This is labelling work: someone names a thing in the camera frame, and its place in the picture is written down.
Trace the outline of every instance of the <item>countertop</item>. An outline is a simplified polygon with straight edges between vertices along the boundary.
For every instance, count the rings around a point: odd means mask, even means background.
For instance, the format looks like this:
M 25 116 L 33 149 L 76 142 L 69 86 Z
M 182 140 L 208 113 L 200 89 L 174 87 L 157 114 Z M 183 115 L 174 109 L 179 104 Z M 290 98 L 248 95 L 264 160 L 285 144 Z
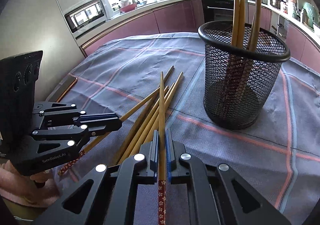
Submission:
M 131 12 L 117 14 L 113 16 L 110 20 L 104 22 L 103 24 L 99 25 L 98 27 L 95 27 L 94 29 L 91 29 L 87 31 L 84 35 L 82 35 L 80 38 L 76 39 L 77 45 L 81 46 L 91 38 L 95 37 L 99 33 L 103 32 L 106 29 L 111 28 L 114 25 L 117 25 L 118 23 L 121 23 L 122 21 L 125 21 L 131 17 L 137 16 L 140 13 L 146 12 L 148 10 L 155 9 L 160 6 L 164 5 L 170 5 L 176 2 L 180 2 L 184 0 L 158 0 L 155 3 L 151 3 L 148 5 L 144 5 L 142 7 L 139 7 L 136 10 L 133 10 Z
M 256 2 L 248 0 L 248 3 L 255 5 Z M 297 26 L 306 35 L 308 35 L 310 37 L 310 39 L 312 39 L 316 44 L 318 44 L 320 46 L 320 38 L 310 28 L 308 28 L 307 26 L 303 25 L 301 22 L 299 22 L 298 20 L 294 19 L 293 17 L 289 16 L 287 13 L 283 13 L 280 10 L 276 9 L 275 7 L 273 7 L 271 5 L 261 4 L 261 6 L 266 7 L 268 9 L 270 9 L 271 11 L 279 14 L 280 16 L 282 16 L 283 18 L 285 18 L 286 20 L 288 20 L 289 22 L 291 22 L 292 24 Z

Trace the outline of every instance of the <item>black mesh pen holder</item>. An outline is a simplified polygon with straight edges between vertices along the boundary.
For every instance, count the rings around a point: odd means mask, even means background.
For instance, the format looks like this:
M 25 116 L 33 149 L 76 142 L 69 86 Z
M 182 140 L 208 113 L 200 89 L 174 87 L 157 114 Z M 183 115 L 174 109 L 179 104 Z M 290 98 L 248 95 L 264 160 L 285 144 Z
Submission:
M 246 50 L 251 25 L 244 29 L 244 48 L 231 46 L 232 21 L 202 25 L 205 41 L 204 109 L 217 125 L 239 130 L 252 125 L 290 51 L 277 36 L 260 28 L 257 50 Z

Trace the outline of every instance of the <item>pile of chopsticks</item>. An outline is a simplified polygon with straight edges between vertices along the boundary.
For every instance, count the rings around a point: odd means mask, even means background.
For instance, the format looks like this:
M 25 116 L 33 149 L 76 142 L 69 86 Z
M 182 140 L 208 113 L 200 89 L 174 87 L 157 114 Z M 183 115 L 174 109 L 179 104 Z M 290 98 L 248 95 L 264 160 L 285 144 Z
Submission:
M 246 49 L 255 52 L 257 49 L 259 31 L 260 31 L 260 15 L 261 15 L 261 1 L 256 0 L 256 11 L 254 14 L 252 28 L 248 40 Z M 245 0 L 234 0 L 234 12 L 233 12 L 233 28 L 231 45 L 237 48 L 243 48 L 244 41 L 244 29 L 245 29 Z M 228 67 L 226 73 L 226 80 L 229 81 L 233 76 L 241 76 L 240 82 L 237 84 L 237 88 L 232 93 L 239 94 L 239 98 L 242 98 L 246 84 L 249 79 L 249 75 L 252 69 L 253 61 L 244 59 L 240 65 L 238 64 L 239 58 L 235 55 L 230 55 L 228 60 Z

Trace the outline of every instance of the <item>oven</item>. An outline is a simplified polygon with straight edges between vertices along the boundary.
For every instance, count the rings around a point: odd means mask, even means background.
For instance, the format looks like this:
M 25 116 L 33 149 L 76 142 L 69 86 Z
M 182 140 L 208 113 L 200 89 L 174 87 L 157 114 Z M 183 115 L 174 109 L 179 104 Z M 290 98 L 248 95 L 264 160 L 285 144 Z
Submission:
M 202 0 L 204 22 L 232 21 L 233 0 Z

